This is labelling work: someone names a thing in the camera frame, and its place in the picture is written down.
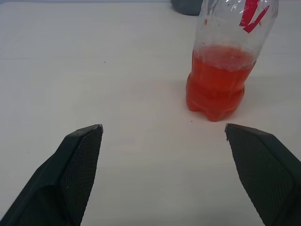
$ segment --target white surface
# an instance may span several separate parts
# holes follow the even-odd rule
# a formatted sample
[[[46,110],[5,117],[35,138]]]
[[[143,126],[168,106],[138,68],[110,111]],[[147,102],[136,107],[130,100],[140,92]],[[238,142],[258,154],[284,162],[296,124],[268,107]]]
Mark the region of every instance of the white surface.
[[[139,3],[139,2],[169,2],[169,0],[0,0],[5,2],[47,2],[47,3]]]
[[[187,110],[196,17],[169,3],[0,6],[0,217],[63,137],[102,123],[83,226],[263,225],[226,122],[275,134],[301,159],[301,2],[279,16],[231,118]]]

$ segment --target textured rubber pad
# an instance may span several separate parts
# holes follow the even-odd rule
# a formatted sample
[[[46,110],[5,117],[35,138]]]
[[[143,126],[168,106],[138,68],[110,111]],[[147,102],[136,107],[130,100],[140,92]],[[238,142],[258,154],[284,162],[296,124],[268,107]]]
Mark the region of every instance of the textured rubber pad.
[[[100,130],[95,130],[83,138],[61,179],[60,186],[67,210],[77,226],[84,216],[94,183],[100,136]]]
[[[301,163],[272,134],[228,124],[239,179],[266,226],[301,223]]]

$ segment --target dark object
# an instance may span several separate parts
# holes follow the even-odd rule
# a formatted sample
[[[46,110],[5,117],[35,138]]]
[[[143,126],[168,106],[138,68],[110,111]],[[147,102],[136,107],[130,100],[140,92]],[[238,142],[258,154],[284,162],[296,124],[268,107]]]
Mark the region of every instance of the dark object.
[[[94,183],[103,128],[79,129],[30,178],[0,226],[79,226]]]
[[[238,175],[266,226],[301,225],[301,162],[272,134],[228,124]]]
[[[181,14],[198,16],[203,0],[171,0],[174,9]]]

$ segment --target orange liquid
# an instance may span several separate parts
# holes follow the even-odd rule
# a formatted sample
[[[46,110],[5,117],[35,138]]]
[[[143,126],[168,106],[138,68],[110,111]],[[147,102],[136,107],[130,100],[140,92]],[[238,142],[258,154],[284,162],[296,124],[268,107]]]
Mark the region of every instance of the orange liquid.
[[[244,96],[255,62],[250,53],[234,47],[212,45],[194,51],[186,85],[188,108],[211,121],[231,115]]]

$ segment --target table surface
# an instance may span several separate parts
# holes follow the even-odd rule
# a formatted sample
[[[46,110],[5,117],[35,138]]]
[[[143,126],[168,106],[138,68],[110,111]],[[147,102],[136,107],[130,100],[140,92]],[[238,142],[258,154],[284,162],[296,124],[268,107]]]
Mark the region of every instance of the table surface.
[[[197,17],[169,3],[0,5],[0,217],[68,133],[104,127],[83,226],[260,226],[227,122],[277,136],[299,159],[301,2],[279,16],[237,112],[185,106]]]

